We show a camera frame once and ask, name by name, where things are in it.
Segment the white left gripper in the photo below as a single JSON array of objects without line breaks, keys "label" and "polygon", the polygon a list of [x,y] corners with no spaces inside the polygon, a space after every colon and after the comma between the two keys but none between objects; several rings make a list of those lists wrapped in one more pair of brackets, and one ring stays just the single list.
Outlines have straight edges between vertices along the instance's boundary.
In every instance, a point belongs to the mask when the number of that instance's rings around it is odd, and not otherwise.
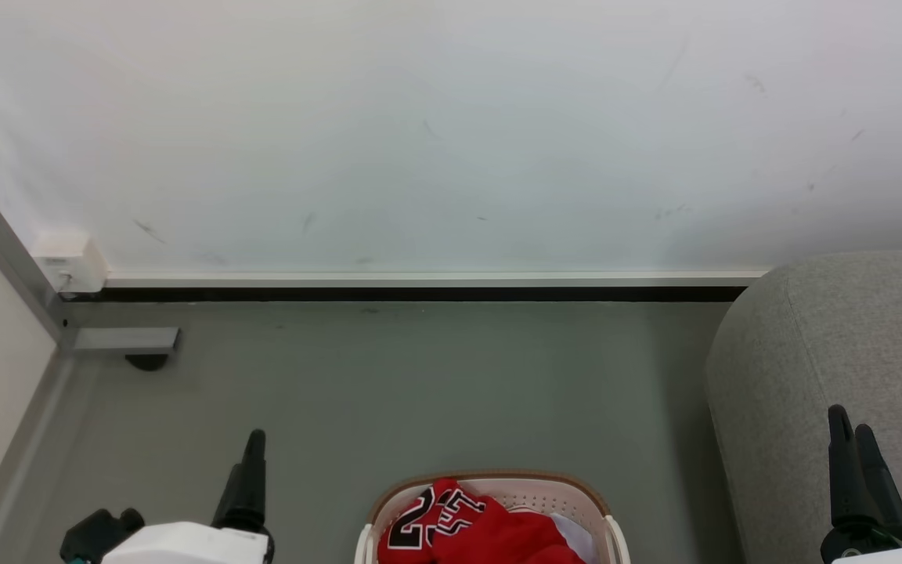
[{"label": "white left gripper", "polygon": [[104,563],[271,563],[266,519],[266,435],[254,429],[233,465],[211,527],[166,522],[141,528]]}]

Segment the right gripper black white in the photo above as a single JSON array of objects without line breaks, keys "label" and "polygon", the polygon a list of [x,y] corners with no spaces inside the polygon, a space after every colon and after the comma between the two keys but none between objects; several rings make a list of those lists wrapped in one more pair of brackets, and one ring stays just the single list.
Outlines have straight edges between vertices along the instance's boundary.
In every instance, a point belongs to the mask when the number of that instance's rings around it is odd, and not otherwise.
[{"label": "right gripper black white", "polygon": [[[902,497],[873,429],[861,424],[854,432],[841,404],[829,407],[828,422],[830,512],[835,528],[820,546],[822,561],[902,563]],[[864,517],[864,479],[884,529],[856,522]]]}]

